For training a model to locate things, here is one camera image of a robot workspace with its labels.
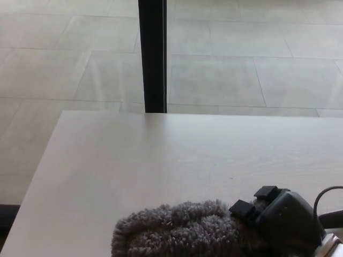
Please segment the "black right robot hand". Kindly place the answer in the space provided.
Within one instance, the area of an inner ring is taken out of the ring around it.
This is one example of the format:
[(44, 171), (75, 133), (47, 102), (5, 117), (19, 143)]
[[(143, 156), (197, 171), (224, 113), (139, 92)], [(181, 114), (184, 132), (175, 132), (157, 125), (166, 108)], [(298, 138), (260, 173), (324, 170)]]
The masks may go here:
[(277, 186), (263, 186), (256, 203), (238, 200), (229, 211), (255, 229), (271, 246), (297, 256), (313, 256), (326, 232), (318, 224), (314, 209), (298, 193)]

